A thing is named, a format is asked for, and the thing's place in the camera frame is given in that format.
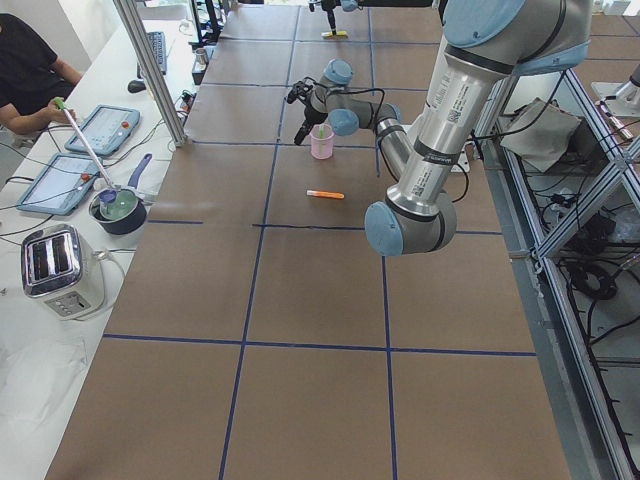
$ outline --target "saucepan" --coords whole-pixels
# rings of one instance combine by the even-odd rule
[[[131,174],[129,181],[126,186],[119,187],[120,190],[128,190],[133,193],[135,196],[134,202],[130,205],[130,209],[128,212],[125,212],[120,218],[117,220],[109,220],[105,218],[100,212],[100,198],[105,191],[102,191],[96,195],[91,203],[89,204],[89,214],[105,229],[108,233],[113,235],[124,235],[126,233],[131,233],[137,228],[139,228],[144,221],[147,219],[147,210],[144,208],[144,203],[142,198],[138,195],[137,187],[138,181],[140,180],[140,175],[142,171],[146,168],[151,160],[151,154],[147,153],[136,169]]]

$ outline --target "pot handle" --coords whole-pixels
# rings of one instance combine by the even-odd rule
[[[140,160],[140,163],[138,164],[136,169],[131,174],[131,177],[129,178],[129,183],[127,183],[129,187],[131,188],[138,187],[138,181],[140,180],[140,175],[142,175],[142,171],[146,168],[146,166],[149,165],[149,162],[151,161],[151,156],[152,155],[150,153],[147,153],[144,157],[142,157],[142,160]]]

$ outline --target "orange object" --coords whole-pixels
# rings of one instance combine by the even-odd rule
[[[309,197],[335,198],[336,200],[342,200],[344,198],[344,193],[323,192],[321,190],[307,190],[307,195]]]

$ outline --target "black shirt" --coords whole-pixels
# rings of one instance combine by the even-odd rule
[[[51,70],[58,55],[29,25],[0,14],[0,108],[13,104],[31,115],[54,97],[67,98],[73,85]]]

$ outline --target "computer mouse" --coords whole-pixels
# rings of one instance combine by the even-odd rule
[[[138,93],[142,90],[146,90],[147,86],[144,84],[144,80],[131,80],[127,85],[129,93]]]

